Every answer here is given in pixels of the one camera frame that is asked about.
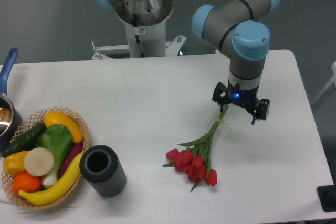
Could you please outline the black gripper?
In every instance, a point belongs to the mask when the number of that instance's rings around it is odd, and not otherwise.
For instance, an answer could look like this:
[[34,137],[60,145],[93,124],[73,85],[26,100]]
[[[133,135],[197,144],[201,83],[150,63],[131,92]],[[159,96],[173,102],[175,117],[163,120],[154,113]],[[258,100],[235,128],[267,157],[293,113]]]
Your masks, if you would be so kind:
[[219,82],[214,89],[212,101],[220,106],[221,112],[223,112],[224,106],[228,104],[245,108],[252,115],[251,124],[254,125],[256,121],[266,120],[270,106],[269,99],[257,99],[258,89],[259,86],[250,90],[242,90],[240,85],[235,87],[229,82],[226,87]]

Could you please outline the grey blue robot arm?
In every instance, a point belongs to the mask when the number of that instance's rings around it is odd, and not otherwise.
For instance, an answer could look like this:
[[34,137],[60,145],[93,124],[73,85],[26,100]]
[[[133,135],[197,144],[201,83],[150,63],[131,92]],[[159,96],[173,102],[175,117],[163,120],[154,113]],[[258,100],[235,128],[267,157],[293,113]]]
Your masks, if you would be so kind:
[[[132,58],[166,55],[166,20],[172,0],[94,0],[103,9],[114,9],[124,23]],[[244,108],[253,120],[265,120],[268,99],[257,92],[269,51],[270,32],[259,18],[272,11],[280,0],[230,0],[217,8],[201,6],[191,27],[201,40],[230,60],[228,83],[217,84],[213,100],[220,106]]]

